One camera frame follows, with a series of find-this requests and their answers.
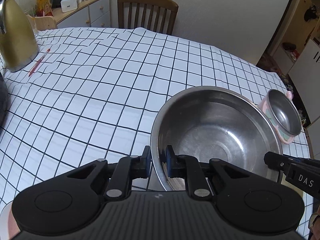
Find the white tissue box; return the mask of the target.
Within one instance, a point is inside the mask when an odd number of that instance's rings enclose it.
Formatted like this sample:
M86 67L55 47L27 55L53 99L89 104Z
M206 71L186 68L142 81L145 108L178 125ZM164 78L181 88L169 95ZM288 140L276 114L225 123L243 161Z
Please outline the white tissue box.
M78 0L61 0L61 10L63 13L76 10L78 3Z

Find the pink steel-lined bowl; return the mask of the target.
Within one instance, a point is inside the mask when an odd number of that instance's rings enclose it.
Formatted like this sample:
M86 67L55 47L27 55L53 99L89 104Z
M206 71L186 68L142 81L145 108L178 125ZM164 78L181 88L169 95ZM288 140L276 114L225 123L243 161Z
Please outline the pink steel-lined bowl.
M258 107L268 117L282 143L290 144L302 132L300 115L292 102L293 94L269 90Z

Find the white wall cabinets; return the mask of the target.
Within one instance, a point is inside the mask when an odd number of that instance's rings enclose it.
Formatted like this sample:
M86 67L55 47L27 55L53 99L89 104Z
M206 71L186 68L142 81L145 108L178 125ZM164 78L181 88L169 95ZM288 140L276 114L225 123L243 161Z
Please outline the white wall cabinets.
M290 0L266 52L288 76L310 123L319 119L319 0Z

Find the orange snack jar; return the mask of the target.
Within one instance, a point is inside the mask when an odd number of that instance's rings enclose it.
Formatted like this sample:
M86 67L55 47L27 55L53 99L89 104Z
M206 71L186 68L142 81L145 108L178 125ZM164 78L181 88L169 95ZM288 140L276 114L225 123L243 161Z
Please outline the orange snack jar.
M36 16L53 16L50 0L36 0Z

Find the red pen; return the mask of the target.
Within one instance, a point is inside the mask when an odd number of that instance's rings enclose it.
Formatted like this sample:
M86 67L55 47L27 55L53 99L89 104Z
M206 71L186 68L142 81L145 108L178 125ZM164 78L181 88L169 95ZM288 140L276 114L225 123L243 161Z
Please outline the red pen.
M29 75L28 75L29 77L33 75L33 73L37 70L38 66L44 60L44 58L47 56L47 54L49 52L50 52L50 48L46 50L46 52L41 56L40 59L38 59L38 61L35 63L35 65L31 68Z

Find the gold thermos jug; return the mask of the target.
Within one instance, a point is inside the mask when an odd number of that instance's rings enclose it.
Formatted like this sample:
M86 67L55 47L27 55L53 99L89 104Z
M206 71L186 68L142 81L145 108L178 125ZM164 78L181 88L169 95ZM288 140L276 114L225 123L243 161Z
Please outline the gold thermos jug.
M1 0L1 56L11 72L21 70L39 52L31 24L15 0Z

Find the black cooking pot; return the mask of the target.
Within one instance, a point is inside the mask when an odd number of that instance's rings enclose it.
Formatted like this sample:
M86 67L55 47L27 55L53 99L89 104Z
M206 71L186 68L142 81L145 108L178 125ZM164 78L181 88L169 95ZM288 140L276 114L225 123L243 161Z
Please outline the black cooking pot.
M8 99L9 96L7 85L3 79L3 76L0 74L0 125L3 124L7 113Z

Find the wooden chair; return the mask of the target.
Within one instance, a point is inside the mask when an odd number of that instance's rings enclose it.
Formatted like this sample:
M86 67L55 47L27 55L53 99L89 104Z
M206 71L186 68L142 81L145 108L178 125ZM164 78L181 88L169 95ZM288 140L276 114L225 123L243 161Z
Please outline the wooden chair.
M118 27L142 27L157 33L171 35L178 4L173 0L117 0Z

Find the wooden sideboard cabinet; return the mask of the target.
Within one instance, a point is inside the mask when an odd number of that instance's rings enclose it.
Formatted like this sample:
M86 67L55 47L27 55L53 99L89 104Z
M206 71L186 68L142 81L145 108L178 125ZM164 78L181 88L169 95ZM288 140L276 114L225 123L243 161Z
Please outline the wooden sideboard cabinet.
M76 10L62 12L61 8L53 9L52 16L27 16L32 27L38 31L69 28L111 26L111 0L86 0L79 3Z

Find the large steel bowl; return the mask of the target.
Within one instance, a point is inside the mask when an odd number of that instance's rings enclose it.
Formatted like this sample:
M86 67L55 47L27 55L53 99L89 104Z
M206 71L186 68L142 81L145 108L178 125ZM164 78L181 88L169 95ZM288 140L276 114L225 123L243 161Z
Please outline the large steel bowl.
M229 162L269 180L280 182L280 172L264 163L267 152L282 154L270 120L252 101L231 90L200 86L170 98L157 113L150 138L153 167L165 191L183 190L184 181L169 178L165 149L207 163Z

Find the checkered white tablecloth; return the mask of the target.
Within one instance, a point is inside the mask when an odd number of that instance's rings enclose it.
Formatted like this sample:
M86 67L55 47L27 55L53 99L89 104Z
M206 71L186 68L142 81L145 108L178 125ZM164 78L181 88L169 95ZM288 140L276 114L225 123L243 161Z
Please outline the checkered white tablecloth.
M23 189L98 158L116 162L149 143L157 112L196 86L228 88L254 103L266 72L215 46L143 28L63 28L37 36L39 54L17 72L1 65L10 102L1 127L1 206Z

